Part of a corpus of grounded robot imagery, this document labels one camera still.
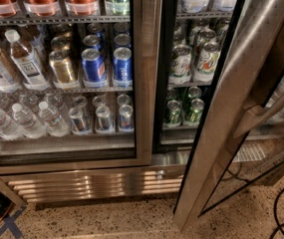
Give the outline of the glass fridge door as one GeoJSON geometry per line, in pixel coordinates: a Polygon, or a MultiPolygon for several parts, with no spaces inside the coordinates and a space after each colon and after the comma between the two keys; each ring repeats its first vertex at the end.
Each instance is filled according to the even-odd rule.
{"type": "Polygon", "coordinates": [[[47,133],[39,138],[29,138],[24,133],[14,140],[0,137],[0,177],[94,174],[148,166],[162,0],[130,0],[130,14],[124,16],[108,15],[105,0],[98,0],[96,14],[86,16],[70,14],[65,0],[58,0],[60,13],[50,17],[32,17],[23,1],[17,0],[19,12],[15,16],[0,18],[0,47],[10,57],[5,32],[16,30],[37,51],[50,87],[44,91],[28,90],[14,64],[20,74],[21,88],[15,92],[0,92],[0,109],[13,118],[14,104],[30,108],[47,133]],[[132,51],[133,83],[130,86],[119,86],[114,80],[113,54],[120,47],[132,51]],[[84,83],[81,54],[88,48],[99,50],[104,58],[108,80],[101,88],[91,88],[84,83]],[[58,50],[69,54],[78,74],[78,88],[62,90],[54,85],[49,55],[58,50]],[[39,116],[40,102],[59,110],[70,127],[68,135],[49,135],[39,116]],[[130,131],[119,128],[122,105],[130,105],[134,110],[134,128],[130,131]],[[97,130],[96,108],[99,106],[110,108],[114,119],[112,132],[97,130]],[[71,108],[83,110],[91,128],[88,134],[72,133],[71,108]]]}
{"type": "Polygon", "coordinates": [[[237,0],[173,210],[180,231],[284,175],[284,0],[237,0]]]}

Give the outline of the right small pepsi can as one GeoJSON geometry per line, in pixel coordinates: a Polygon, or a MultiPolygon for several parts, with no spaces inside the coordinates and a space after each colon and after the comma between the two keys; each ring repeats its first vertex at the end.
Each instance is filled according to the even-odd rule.
{"type": "Polygon", "coordinates": [[[122,105],[119,108],[119,128],[121,131],[130,131],[134,128],[134,110],[130,105],[122,105]]]}

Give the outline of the small pepsi can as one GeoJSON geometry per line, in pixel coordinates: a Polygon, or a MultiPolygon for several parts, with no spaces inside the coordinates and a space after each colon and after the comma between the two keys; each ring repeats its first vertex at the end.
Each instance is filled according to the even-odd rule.
{"type": "Polygon", "coordinates": [[[134,110],[130,105],[122,105],[119,108],[119,128],[121,131],[130,131],[134,128],[134,110]]]}
{"type": "Polygon", "coordinates": [[[97,130],[99,132],[112,132],[114,130],[113,114],[109,107],[99,106],[96,108],[97,130]]]}
{"type": "Polygon", "coordinates": [[[69,117],[72,123],[72,133],[83,135],[88,134],[91,131],[82,109],[71,108],[69,110],[69,117]]]}

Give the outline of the green soda can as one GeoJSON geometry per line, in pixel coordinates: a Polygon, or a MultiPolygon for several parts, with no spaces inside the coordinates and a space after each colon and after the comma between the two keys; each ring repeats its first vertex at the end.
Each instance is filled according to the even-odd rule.
{"type": "Polygon", "coordinates": [[[166,105],[164,123],[167,127],[176,127],[181,123],[181,104],[177,100],[171,100],[166,105]]]}
{"type": "Polygon", "coordinates": [[[185,124],[189,126],[199,125],[204,106],[203,100],[199,98],[193,99],[184,116],[185,124]]]}

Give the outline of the middle small pepsi can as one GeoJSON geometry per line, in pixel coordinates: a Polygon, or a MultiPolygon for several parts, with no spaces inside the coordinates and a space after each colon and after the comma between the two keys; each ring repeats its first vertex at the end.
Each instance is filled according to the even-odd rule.
{"type": "Polygon", "coordinates": [[[97,130],[99,132],[112,132],[114,130],[113,114],[109,107],[99,106],[96,108],[97,130]]]}

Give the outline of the front blue pepsi can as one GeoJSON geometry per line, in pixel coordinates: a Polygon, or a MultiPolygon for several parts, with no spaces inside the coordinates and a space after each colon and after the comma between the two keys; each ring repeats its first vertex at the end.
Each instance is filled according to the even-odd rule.
{"type": "Polygon", "coordinates": [[[133,83],[132,51],[120,47],[113,54],[114,80],[119,86],[130,86],[133,83]]]}

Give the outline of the blue pepsi can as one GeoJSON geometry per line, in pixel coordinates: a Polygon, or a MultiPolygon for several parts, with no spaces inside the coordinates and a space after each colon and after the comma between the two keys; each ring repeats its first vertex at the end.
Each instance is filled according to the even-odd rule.
{"type": "Polygon", "coordinates": [[[130,86],[133,83],[132,51],[120,47],[113,54],[114,80],[119,86],[130,86]]]}
{"type": "Polygon", "coordinates": [[[91,88],[101,88],[107,84],[107,73],[103,55],[99,50],[88,48],[81,54],[84,83],[91,88]]]}

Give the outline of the left small pepsi can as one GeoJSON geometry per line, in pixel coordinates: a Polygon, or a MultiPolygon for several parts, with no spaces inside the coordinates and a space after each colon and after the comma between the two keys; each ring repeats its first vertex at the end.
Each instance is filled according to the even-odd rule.
{"type": "Polygon", "coordinates": [[[69,110],[69,117],[72,123],[72,133],[83,135],[88,134],[91,131],[82,109],[71,108],[69,110]]]}

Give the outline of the leftmost white soda can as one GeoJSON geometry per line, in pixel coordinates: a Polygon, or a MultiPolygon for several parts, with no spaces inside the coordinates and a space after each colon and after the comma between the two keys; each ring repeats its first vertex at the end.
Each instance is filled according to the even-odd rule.
{"type": "Polygon", "coordinates": [[[187,45],[177,45],[172,49],[168,81],[174,85],[190,81],[191,49],[187,45]]]}

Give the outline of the left white 7up can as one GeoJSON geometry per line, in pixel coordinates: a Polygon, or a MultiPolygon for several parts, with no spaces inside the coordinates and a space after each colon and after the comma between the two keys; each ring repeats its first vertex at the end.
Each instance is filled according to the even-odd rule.
{"type": "Polygon", "coordinates": [[[202,46],[194,70],[196,81],[209,82],[213,79],[220,52],[221,46],[216,42],[207,42],[202,46]]]}

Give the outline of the right water bottle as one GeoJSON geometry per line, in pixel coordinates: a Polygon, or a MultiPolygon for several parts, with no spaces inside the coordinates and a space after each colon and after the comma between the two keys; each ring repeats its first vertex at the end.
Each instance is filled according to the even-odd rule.
{"type": "Polygon", "coordinates": [[[49,135],[61,137],[70,133],[69,125],[55,106],[40,102],[39,116],[46,125],[49,135]]]}

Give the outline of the water bottle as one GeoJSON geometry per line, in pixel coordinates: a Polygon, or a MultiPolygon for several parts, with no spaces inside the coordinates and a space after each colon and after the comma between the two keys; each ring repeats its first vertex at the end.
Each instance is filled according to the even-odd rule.
{"type": "Polygon", "coordinates": [[[61,137],[70,133],[69,125],[55,106],[40,102],[39,116],[46,125],[49,135],[61,137]]]}
{"type": "Polygon", "coordinates": [[[23,132],[15,121],[0,109],[0,137],[5,140],[21,138],[23,132]]]}
{"type": "Polygon", "coordinates": [[[39,138],[47,133],[45,126],[32,110],[26,106],[18,103],[14,104],[12,106],[12,117],[29,138],[39,138]]]}

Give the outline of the gold soda can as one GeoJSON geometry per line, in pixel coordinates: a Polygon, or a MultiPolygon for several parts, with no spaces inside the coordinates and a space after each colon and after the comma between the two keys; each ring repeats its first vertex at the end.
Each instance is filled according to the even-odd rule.
{"type": "Polygon", "coordinates": [[[58,89],[69,90],[80,86],[78,74],[66,51],[53,51],[49,55],[49,65],[54,73],[54,85],[58,89]]]}

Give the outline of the middle water bottle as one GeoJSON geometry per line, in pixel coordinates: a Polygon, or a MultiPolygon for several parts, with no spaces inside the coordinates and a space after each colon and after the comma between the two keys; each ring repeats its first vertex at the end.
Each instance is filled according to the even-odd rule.
{"type": "Polygon", "coordinates": [[[29,138],[39,138],[47,133],[45,126],[32,110],[26,106],[18,103],[14,104],[12,106],[12,117],[29,138]]]}

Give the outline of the white cap tea bottle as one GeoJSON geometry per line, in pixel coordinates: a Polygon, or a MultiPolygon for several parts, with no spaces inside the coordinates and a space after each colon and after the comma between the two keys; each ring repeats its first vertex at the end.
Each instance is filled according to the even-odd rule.
{"type": "Polygon", "coordinates": [[[9,29],[5,37],[10,44],[10,57],[24,77],[28,90],[44,91],[50,87],[48,77],[37,51],[20,34],[9,29]]]}

